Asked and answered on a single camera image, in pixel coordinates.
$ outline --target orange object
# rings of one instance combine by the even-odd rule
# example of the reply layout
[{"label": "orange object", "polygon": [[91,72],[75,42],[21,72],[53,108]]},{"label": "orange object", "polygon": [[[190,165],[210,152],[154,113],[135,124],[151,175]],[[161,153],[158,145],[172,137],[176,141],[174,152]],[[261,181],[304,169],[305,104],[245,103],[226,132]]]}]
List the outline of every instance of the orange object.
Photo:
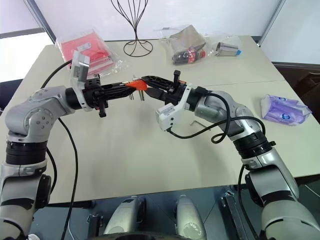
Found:
[{"label": "orange object", "polygon": [[137,90],[146,91],[148,89],[147,84],[143,80],[132,81],[126,84],[127,87],[132,87]]}]

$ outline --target table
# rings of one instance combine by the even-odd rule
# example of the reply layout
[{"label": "table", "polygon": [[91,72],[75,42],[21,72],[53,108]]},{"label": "table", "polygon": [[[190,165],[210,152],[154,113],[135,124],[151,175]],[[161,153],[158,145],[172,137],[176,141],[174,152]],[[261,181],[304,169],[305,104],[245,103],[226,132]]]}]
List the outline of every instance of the table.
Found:
[{"label": "table", "polygon": [[[215,71],[208,68],[207,71],[210,74],[216,73],[218,76],[224,75],[225,80],[228,79],[226,84],[223,84],[224,81],[218,77],[213,80],[192,79],[184,72],[188,70],[191,73],[191,69],[197,72],[201,68],[193,65],[189,68],[183,66],[185,70],[180,69],[181,79],[193,82],[195,85],[201,83],[211,90],[228,92],[235,101],[246,105],[259,118],[261,117],[260,99],[265,94],[299,99],[289,84],[255,47],[254,42],[250,43],[251,40],[248,37],[242,37],[241,40],[245,49],[252,50],[252,55],[243,55],[237,63],[231,58],[229,61],[227,58],[220,58],[225,65],[238,66],[237,79],[229,79],[230,74],[235,73],[222,68]],[[152,57],[145,60],[139,58],[137,61],[148,65],[147,59],[150,60]],[[255,71],[247,70],[246,63],[249,62],[256,63]],[[24,101],[26,96],[37,89],[61,63],[59,52],[53,46],[47,46],[0,117],[0,136],[3,139],[0,143],[2,159],[5,159],[5,137],[8,131],[4,124],[4,116],[8,109]],[[155,74],[150,68],[148,68],[150,72],[145,71],[142,74],[144,67],[137,65],[134,73],[137,72],[137,76],[140,76],[138,73],[154,74],[170,79],[173,69],[174,67],[168,64],[167,70],[162,67],[162,74],[159,71]],[[51,80],[50,85],[64,84],[68,87],[68,74],[68,70],[63,69]],[[268,76],[272,80],[264,81]],[[112,75],[111,78],[112,82],[119,82],[120,79],[128,80],[128,77],[129,73],[123,71]],[[102,80],[103,83],[108,81],[110,80],[107,78]],[[106,118],[99,118],[97,112],[83,110],[63,117],[78,149],[79,175],[76,201],[237,183],[242,163],[233,143],[229,139],[217,145],[210,141],[214,134],[221,132],[219,129],[212,129],[192,139],[175,138],[161,131],[155,120],[155,111],[163,106],[163,102],[148,96],[145,97],[145,101],[138,99],[138,94],[135,93],[135,100],[122,98],[109,101]],[[209,125],[208,122],[195,117],[188,111],[183,113],[182,119],[181,123],[174,128],[174,131],[181,135],[188,135],[203,128],[196,123],[190,125],[194,120],[206,126]],[[277,143],[276,149],[294,177],[320,173],[318,157],[320,127],[312,115],[299,126],[287,126],[265,120],[263,122],[268,140]],[[70,140],[59,123],[53,126],[48,147],[58,169],[57,184],[50,203],[68,202],[74,181],[75,160]],[[50,163],[48,163],[46,174],[53,175]]]}]

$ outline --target blue label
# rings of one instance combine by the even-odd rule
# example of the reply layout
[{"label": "blue label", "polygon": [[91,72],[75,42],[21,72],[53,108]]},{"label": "blue label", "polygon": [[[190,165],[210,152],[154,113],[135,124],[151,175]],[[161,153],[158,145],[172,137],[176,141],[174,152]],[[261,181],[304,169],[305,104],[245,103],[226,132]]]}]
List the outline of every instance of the blue label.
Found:
[{"label": "blue label", "polygon": [[284,113],[284,114],[282,114],[282,116],[281,116],[281,117],[282,117],[282,119],[290,119],[290,116],[289,116],[289,115],[287,115],[287,114],[285,114],[285,113]]}]

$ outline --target purple package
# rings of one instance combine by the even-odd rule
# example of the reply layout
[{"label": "purple package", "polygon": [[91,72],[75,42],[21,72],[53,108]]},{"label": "purple package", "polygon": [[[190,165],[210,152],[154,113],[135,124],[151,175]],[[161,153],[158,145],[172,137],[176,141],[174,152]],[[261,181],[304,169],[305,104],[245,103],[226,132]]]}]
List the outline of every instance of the purple package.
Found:
[{"label": "purple package", "polygon": [[266,94],[260,102],[263,119],[296,126],[311,114],[310,109],[298,100]]}]

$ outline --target metal wire sculpture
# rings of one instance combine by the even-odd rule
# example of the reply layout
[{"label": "metal wire sculpture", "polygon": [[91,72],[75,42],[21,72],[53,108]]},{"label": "metal wire sculpture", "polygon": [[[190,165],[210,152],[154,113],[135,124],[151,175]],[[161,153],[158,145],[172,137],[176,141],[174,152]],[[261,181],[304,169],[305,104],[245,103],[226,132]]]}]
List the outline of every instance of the metal wire sculpture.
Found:
[{"label": "metal wire sculpture", "polygon": [[150,54],[154,49],[154,46],[151,44],[151,42],[147,40],[140,40],[137,34],[138,24],[141,20],[142,15],[145,12],[145,9],[149,0],[139,0],[139,1],[128,0],[128,7],[129,7],[128,8],[129,11],[127,11],[128,13],[125,12],[123,6],[121,6],[121,4],[119,3],[119,0],[116,0],[116,1],[110,0],[110,1],[113,7],[115,8],[115,10],[119,14],[121,14],[121,16],[125,18],[125,20],[127,20],[127,22],[132,26],[134,31],[135,39],[127,42],[123,46],[124,53],[131,57],[143,57]]}]

